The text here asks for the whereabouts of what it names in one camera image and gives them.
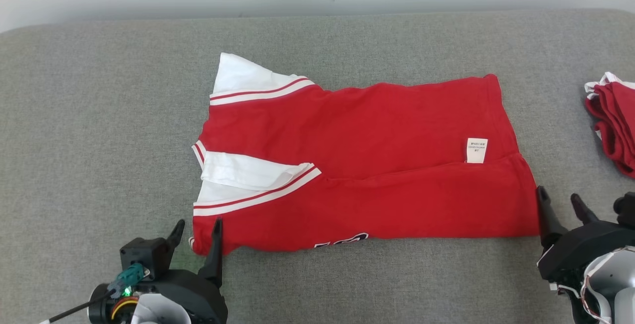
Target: white stripe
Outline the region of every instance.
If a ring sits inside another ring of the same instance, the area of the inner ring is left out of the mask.
[[[276,92],[250,93],[247,95],[236,95],[236,96],[225,97],[225,98],[212,98],[211,100],[209,100],[209,105],[225,105],[227,103],[244,102],[244,101],[251,101],[251,100],[268,100],[269,98],[277,98],[280,96],[288,95],[301,88],[312,86],[314,84],[315,83],[313,83],[313,81],[311,80],[303,80],[293,84],[292,86],[286,87]],[[245,89],[240,91],[240,93],[242,92],[250,92],[250,91],[248,89]],[[210,97],[217,97],[217,96],[221,96],[221,95],[220,94],[210,95]]]
[[[197,145],[198,145],[198,146],[199,146],[199,148],[200,148],[200,152],[201,152],[201,153],[203,153],[203,154],[205,154],[205,147],[203,147],[203,146],[202,146],[202,143],[200,142],[200,140],[199,140],[199,141],[197,141],[197,143],[195,143],[195,144],[192,146],[192,150],[194,151],[194,154],[195,154],[195,156],[196,156],[196,159],[199,161],[200,168],[202,169],[202,166],[203,166],[203,164],[204,164],[204,159],[202,159],[202,158],[200,157],[200,153],[199,153],[198,149],[196,148],[196,146],[197,146]]]
[[[315,168],[315,169],[311,170],[310,172],[306,173],[306,175],[301,177],[301,179],[299,179],[298,181],[293,183],[288,188],[285,188],[283,190],[276,191],[276,192],[273,192],[273,193],[270,193],[270,194],[267,194],[267,195],[264,195],[264,196],[260,196],[260,197],[258,197],[256,199],[239,202],[237,204],[232,204],[232,205],[227,205],[227,206],[220,206],[220,207],[217,207],[217,208],[197,208],[195,206],[193,215],[194,216],[219,215],[221,213],[228,213],[228,212],[231,212],[231,211],[236,211],[238,209],[244,209],[244,208],[248,208],[250,206],[254,206],[254,205],[257,205],[257,204],[262,204],[263,202],[268,202],[268,201],[271,201],[271,200],[275,200],[275,199],[278,199],[280,197],[288,195],[288,194],[292,193],[293,191],[299,189],[301,186],[303,186],[304,184],[306,184],[306,183],[310,182],[311,180],[315,179],[320,174],[322,174],[322,172],[320,172],[320,170],[318,168]]]

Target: number print on jersey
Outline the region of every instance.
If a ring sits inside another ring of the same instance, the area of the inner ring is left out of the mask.
[[[346,240],[335,241],[335,242],[333,242],[333,244],[334,245],[339,245],[340,243],[355,242],[355,241],[359,241],[359,240],[365,240],[367,238],[368,238],[368,234],[367,233],[361,233],[361,234],[356,234],[355,236],[353,236],[351,238],[347,238]],[[328,246],[330,244],[331,244],[331,242],[316,243],[315,246],[313,246],[313,248],[317,249],[318,247],[324,247],[324,246]]]

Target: black cable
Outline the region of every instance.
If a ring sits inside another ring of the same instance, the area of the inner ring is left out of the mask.
[[[101,295],[100,297],[97,297],[95,299],[91,299],[90,301],[81,304],[80,306],[76,306],[75,308],[73,308],[72,310],[67,310],[62,314],[56,315],[55,317],[52,317],[48,320],[48,322],[52,323],[52,322],[57,322],[58,320],[68,317],[69,315],[77,312],[77,311],[81,311],[84,308],[88,308],[89,306],[97,303],[98,301],[102,301],[104,299],[106,299],[107,297],[110,297],[111,295],[113,295],[115,292],[117,292],[114,289],[109,290],[108,292],[105,292],[103,295]]]

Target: gray fabric surface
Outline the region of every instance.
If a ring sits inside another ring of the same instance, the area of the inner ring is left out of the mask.
[[[328,89],[495,73],[521,152],[556,213],[601,218],[635,182],[603,156],[581,85],[635,80],[635,15],[614,10],[125,21],[0,35],[0,322],[38,323],[120,270],[118,249],[189,223],[190,145],[218,55]],[[191,227],[186,229],[190,236]],[[183,243],[173,267],[202,259]],[[367,240],[225,258],[232,324],[570,323],[537,238]],[[84,314],[64,323],[88,322]]]

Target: red and white jersey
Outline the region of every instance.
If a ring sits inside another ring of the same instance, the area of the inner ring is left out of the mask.
[[[217,216],[225,253],[538,233],[535,183],[494,75],[327,91],[222,54],[209,104],[193,146],[198,254]]]

